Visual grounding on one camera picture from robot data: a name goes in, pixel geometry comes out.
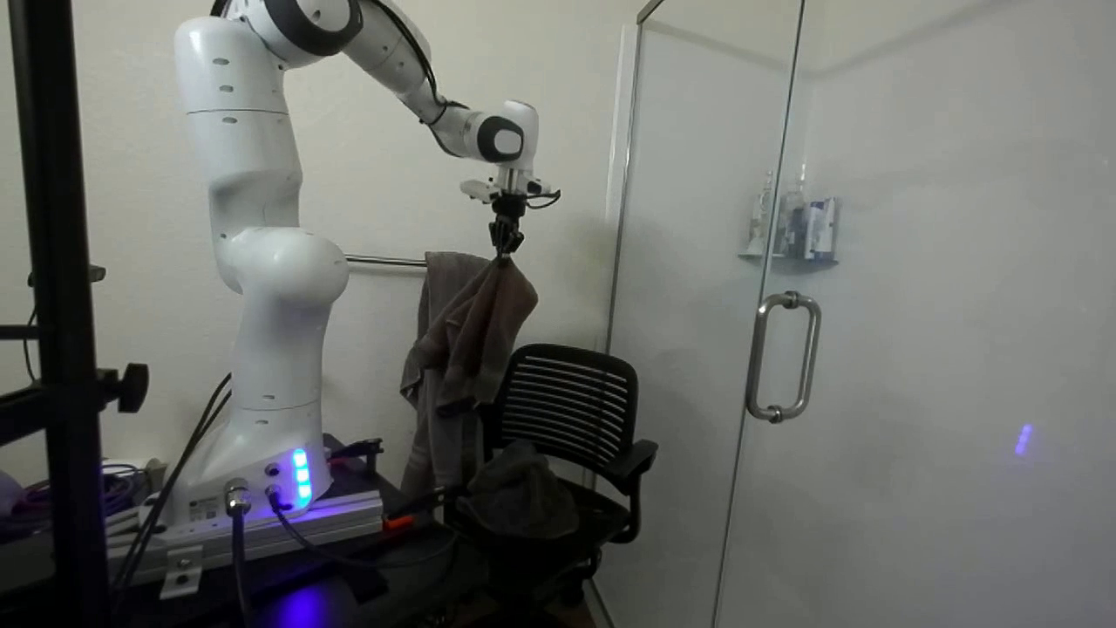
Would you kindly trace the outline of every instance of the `glass shower door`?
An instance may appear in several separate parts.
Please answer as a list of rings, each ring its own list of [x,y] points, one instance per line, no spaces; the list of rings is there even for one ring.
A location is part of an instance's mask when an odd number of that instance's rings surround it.
[[[1116,626],[1109,24],[810,4],[765,297],[823,332],[745,421],[714,626]],[[760,412],[807,347],[774,304]]]
[[[660,459],[643,534],[595,577],[621,628],[714,622],[765,277],[745,235],[777,180],[796,7],[662,4],[643,24],[610,352],[643,376],[640,437]]]

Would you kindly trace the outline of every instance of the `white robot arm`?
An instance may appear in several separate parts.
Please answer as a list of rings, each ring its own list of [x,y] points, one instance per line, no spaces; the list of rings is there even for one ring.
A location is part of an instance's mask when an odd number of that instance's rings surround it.
[[[250,502],[307,511],[328,490],[320,458],[320,342],[345,288],[345,255],[300,230],[300,156],[281,72],[345,52],[391,88],[452,156],[499,166],[464,184],[493,204],[499,255],[519,244],[537,114],[507,101],[483,114],[442,101],[416,28],[384,0],[229,0],[179,28],[179,83],[209,177],[215,268],[243,297],[229,418],[206,437],[171,495],[171,522],[222,518],[229,480]]]

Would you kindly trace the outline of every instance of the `office chair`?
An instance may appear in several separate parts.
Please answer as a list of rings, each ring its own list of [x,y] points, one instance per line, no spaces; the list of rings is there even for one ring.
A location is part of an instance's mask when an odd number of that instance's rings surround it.
[[[563,480],[579,522],[557,540],[507,539],[462,520],[464,539],[493,565],[490,593],[501,605],[501,618],[493,626],[556,626],[544,605],[579,599],[583,579],[600,565],[600,549],[640,539],[640,480],[657,459],[657,442],[631,442],[636,406],[640,376],[617,356],[570,347],[513,352],[497,406],[483,408],[485,459],[513,442],[531,442],[547,459],[602,479],[621,499]]]

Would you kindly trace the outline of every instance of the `chair armrest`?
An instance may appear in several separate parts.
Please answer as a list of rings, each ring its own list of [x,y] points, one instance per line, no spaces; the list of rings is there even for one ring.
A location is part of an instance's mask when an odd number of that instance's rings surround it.
[[[640,491],[640,479],[651,466],[660,442],[640,439],[631,451],[602,466],[602,479],[610,479],[621,491]]]

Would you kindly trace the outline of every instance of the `mesh chair back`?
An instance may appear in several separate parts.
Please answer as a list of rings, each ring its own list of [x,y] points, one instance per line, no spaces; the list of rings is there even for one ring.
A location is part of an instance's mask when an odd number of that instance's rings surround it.
[[[490,412],[490,455],[528,439],[540,455],[602,470],[631,445],[636,402],[640,376],[626,361],[572,347],[523,347]]]

